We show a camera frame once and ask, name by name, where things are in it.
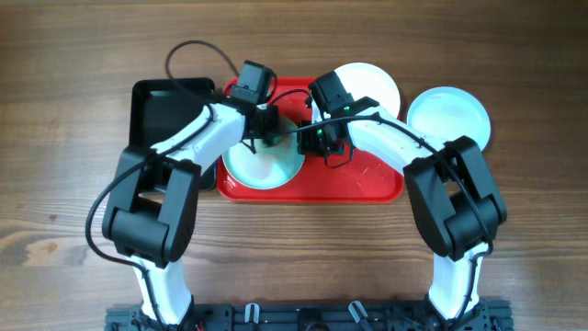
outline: wooden table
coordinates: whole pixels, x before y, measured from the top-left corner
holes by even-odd
[[[88,250],[84,220],[127,144],[130,88],[164,77],[189,39],[283,76],[361,61],[408,100],[433,86],[478,97],[509,212],[480,293],[510,300],[518,330],[588,328],[585,2],[3,3],[0,330],[100,330],[107,307],[141,299],[129,268]],[[178,75],[231,78],[212,51],[177,55]],[[421,299],[433,272],[406,194],[310,206],[202,194],[185,261],[197,302],[234,304]]]

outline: black cable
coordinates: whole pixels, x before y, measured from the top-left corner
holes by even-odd
[[[351,150],[349,151],[349,158],[347,159],[347,161],[344,161],[338,165],[329,165],[329,153],[324,155],[324,165],[327,166],[329,169],[336,169],[336,168],[340,168],[348,163],[350,163],[351,161],[353,161],[353,154],[355,151],[355,147],[351,147]]]
[[[172,84],[174,84],[174,86],[178,90],[193,97],[199,104],[201,103],[204,106],[206,106],[206,108],[209,110],[209,117],[207,118],[206,122],[200,128],[198,128],[196,131],[191,133],[189,136],[187,136],[181,142],[175,144],[171,148],[169,148],[159,154],[153,155],[153,156],[143,160],[142,162],[138,163],[137,165],[132,166],[131,168],[129,168],[128,170],[126,170],[125,172],[120,174],[119,176],[115,177],[110,182],[110,184],[108,184],[106,186],[106,188],[104,188],[104,190],[98,195],[98,197],[96,198],[96,200],[92,204],[92,207],[90,208],[90,211],[88,212],[87,218],[85,220],[85,240],[88,243],[88,245],[90,246],[90,248],[94,251],[94,253],[96,253],[99,257],[102,257],[107,261],[119,263],[119,264],[130,266],[130,267],[134,267],[141,272],[142,277],[145,279],[145,286],[147,289],[147,295],[149,296],[149,300],[151,301],[151,304],[152,304],[153,314],[155,315],[155,319],[157,320],[157,324],[159,325],[159,327],[162,330],[169,330],[170,327],[169,327],[169,325],[166,325],[164,323],[164,320],[162,319],[162,317],[160,315],[157,301],[155,300],[155,295],[153,293],[153,284],[151,283],[151,279],[149,277],[149,270],[146,267],[144,267],[136,262],[132,262],[132,261],[129,261],[126,259],[118,258],[118,257],[112,257],[112,256],[107,255],[106,253],[102,252],[98,248],[96,243],[94,242],[94,239],[92,238],[92,221],[94,220],[94,216],[96,215],[96,211],[97,211],[98,207],[100,206],[100,203],[104,200],[106,195],[108,195],[108,193],[110,193],[112,191],[112,189],[114,189],[118,184],[120,184],[121,181],[123,181],[126,177],[130,176],[130,174],[134,173],[135,171],[143,168],[144,166],[147,166],[148,164],[151,164],[153,162],[161,160],[161,159],[165,158],[167,155],[179,150],[180,148],[182,148],[183,145],[185,145],[186,143],[190,142],[191,140],[193,140],[194,138],[199,136],[214,121],[215,113],[214,113],[214,108],[211,106],[211,104],[206,99],[204,99],[203,97],[201,97],[197,93],[195,93],[194,91],[181,85],[172,76],[172,73],[169,68],[170,60],[171,60],[172,56],[174,55],[174,53],[177,50],[179,50],[180,48],[187,46],[187,45],[191,45],[191,44],[199,44],[199,45],[204,45],[204,46],[210,47],[211,49],[216,51],[218,54],[220,54],[220,56],[222,56],[222,58],[229,64],[229,66],[231,67],[231,69],[235,73],[235,75],[237,75],[237,76],[239,75],[239,72],[237,71],[237,68],[235,67],[235,65],[232,63],[231,59],[229,59],[229,57],[223,51],[221,51],[218,47],[216,47],[215,45],[213,45],[209,42],[201,41],[201,40],[189,40],[189,41],[184,41],[184,42],[176,45],[167,54],[167,57],[165,58],[165,73],[167,74],[167,77],[172,82]]]
[[[281,95],[277,96],[275,99],[272,100],[272,102],[267,104],[267,107],[270,108],[270,107],[274,106],[282,97],[289,96],[289,95],[295,94],[295,93],[304,93],[307,96],[312,97],[311,92],[309,92],[308,90],[305,90],[303,88],[295,88],[295,89],[289,90],[289,91],[284,92]]]
[[[273,134],[282,135],[282,134],[297,133],[297,132],[306,131],[306,130],[310,130],[310,129],[319,129],[319,128],[322,128],[323,126],[325,126],[327,124],[331,124],[331,123],[350,122],[350,121],[354,121],[354,120],[379,120],[379,117],[375,118],[374,116],[346,116],[346,117],[336,118],[336,119],[327,119],[327,120],[321,120],[318,122],[314,122],[312,124],[309,124],[309,125],[306,125],[301,128],[294,129],[294,130],[290,130],[290,131],[273,132]]]
[[[255,149],[255,142],[254,139],[251,138],[251,144],[247,144],[244,141],[241,141],[241,143],[247,147],[247,149],[249,149],[251,151],[252,154],[257,154],[257,150]]]

